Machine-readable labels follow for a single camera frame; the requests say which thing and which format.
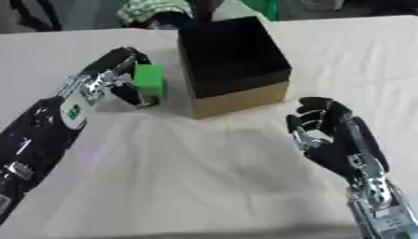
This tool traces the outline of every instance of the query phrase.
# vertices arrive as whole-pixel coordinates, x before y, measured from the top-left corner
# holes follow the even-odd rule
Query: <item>white label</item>
[[[73,92],[61,105],[61,117],[64,124],[76,130],[83,125],[87,119],[89,105],[77,92]]]

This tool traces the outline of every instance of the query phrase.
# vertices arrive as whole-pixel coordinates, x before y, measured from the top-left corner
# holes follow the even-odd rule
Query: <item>white table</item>
[[[294,67],[286,101],[201,121],[181,116],[189,104],[176,32],[0,35],[0,125],[119,46],[164,65],[170,93],[165,107],[142,112],[111,98],[100,105],[0,238],[248,230],[354,238],[345,183],[303,158],[286,133],[286,114],[307,95],[333,97],[369,124],[391,177],[418,208],[417,23],[392,17],[268,24]]]

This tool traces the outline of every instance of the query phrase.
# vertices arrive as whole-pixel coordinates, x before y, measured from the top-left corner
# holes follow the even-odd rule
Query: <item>black box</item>
[[[291,67],[256,17],[179,31],[194,117],[280,102]]]

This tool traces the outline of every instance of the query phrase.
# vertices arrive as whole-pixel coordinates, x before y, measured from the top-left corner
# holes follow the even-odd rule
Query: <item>white tablecloth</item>
[[[248,230],[314,238],[313,232],[339,234],[352,226],[356,235],[344,181],[302,157],[286,133],[286,114],[307,95],[333,97],[369,124],[391,162],[391,178],[418,208],[416,18],[268,28],[294,67],[286,100],[199,121],[184,116],[189,102],[176,32],[1,35],[0,125],[119,46],[162,64],[170,97],[144,111],[112,97],[99,105],[62,162],[0,228],[0,238]],[[303,234],[307,228],[320,230]]]

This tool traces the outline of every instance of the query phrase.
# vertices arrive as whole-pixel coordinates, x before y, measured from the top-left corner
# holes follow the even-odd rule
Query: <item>green cloth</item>
[[[162,66],[138,64],[132,84],[144,95],[162,98],[165,94]]]
[[[185,13],[193,18],[186,0],[125,0],[117,15],[123,23],[130,24],[145,22],[157,13],[167,11]]]
[[[270,21],[278,21],[277,0],[242,0],[247,6],[261,12]]]

